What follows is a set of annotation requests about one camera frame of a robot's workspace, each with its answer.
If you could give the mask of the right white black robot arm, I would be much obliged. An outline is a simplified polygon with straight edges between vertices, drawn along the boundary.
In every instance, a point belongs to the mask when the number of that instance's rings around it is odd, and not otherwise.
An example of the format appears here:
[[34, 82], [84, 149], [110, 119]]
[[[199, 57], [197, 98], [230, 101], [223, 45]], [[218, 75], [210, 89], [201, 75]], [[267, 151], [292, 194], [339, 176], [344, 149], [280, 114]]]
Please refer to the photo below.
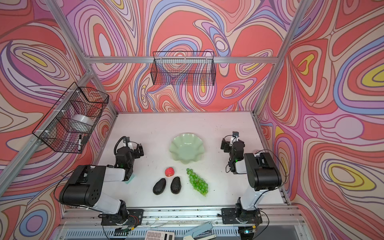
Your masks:
[[223, 137], [221, 150], [229, 154], [226, 173], [246, 175], [249, 187], [238, 198], [234, 208], [222, 208], [218, 216], [225, 225], [262, 223], [259, 209], [261, 200], [283, 184], [281, 173], [266, 150], [245, 153], [245, 143], [239, 139], [239, 132], [233, 132], [230, 140]]

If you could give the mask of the red fake strawberry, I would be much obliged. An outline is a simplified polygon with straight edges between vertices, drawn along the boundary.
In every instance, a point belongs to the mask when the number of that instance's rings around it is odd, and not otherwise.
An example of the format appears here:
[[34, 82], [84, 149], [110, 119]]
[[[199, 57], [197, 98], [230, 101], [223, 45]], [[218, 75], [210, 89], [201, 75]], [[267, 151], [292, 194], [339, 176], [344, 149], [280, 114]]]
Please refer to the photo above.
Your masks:
[[167, 168], [166, 170], [165, 170], [165, 176], [166, 177], [171, 177], [171, 176], [173, 176], [175, 174], [175, 170], [174, 170], [174, 168], [172, 168], [172, 167], [169, 167], [169, 168]]

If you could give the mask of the green fake grape bunch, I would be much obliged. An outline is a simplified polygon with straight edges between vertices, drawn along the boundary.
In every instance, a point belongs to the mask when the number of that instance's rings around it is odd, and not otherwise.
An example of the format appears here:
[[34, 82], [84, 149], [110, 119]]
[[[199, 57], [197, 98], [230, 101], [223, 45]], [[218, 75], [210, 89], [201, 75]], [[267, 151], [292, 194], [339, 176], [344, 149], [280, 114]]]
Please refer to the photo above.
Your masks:
[[209, 192], [208, 183], [201, 178], [193, 169], [187, 168], [187, 175], [189, 176], [189, 182], [194, 188], [194, 190], [198, 191], [201, 195], [206, 196]]

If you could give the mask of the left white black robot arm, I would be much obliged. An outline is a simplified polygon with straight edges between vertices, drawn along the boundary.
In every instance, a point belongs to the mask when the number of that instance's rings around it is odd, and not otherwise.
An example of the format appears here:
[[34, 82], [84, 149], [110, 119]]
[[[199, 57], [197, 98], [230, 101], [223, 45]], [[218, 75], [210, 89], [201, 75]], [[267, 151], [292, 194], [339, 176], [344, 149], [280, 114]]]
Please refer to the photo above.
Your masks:
[[138, 217], [129, 213], [123, 200], [103, 192], [104, 183], [129, 183], [133, 178], [136, 159], [144, 156], [143, 146], [123, 136], [113, 149], [114, 165], [76, 167], [62, 188], [58, 202], [71, 207], [83, 207], [99, 212], [103, 226], [137, 226]]

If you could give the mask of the dark fake avocado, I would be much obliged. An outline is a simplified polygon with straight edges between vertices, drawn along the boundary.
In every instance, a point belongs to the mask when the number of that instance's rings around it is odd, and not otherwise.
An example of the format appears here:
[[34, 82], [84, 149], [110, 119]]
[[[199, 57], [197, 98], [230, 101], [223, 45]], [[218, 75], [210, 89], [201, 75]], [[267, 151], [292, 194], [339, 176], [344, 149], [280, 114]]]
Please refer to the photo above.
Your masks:
[[171, 192], [175, 195], [179, 194], [182, 189], [180, 177], [175, 177], [171, 183]]
[[155, 195], [160, 195], [164, 192], [166, 188], [167, 181], [165, 178], [160, 179], [153, 187], [153, 193]]

